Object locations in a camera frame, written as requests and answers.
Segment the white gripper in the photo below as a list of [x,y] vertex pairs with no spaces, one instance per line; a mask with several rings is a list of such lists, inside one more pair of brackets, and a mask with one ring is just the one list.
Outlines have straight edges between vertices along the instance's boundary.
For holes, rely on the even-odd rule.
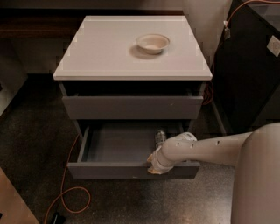
[[147,162],[151,163],[148,173],[153,175],[161,175],[161,173],[169,172],[176,161],[172,160],[170,148],[168,146],[160,146],[152,152],[147,158]]

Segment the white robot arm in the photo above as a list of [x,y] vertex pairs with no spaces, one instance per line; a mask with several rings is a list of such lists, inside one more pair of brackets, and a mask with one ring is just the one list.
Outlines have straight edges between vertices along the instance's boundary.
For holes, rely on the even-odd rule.
[[280,224],[280,123],[253,132],[198,140],[184,132],[163,141],[148,157],[152,174],[186,160],[235,168],[231,224]]

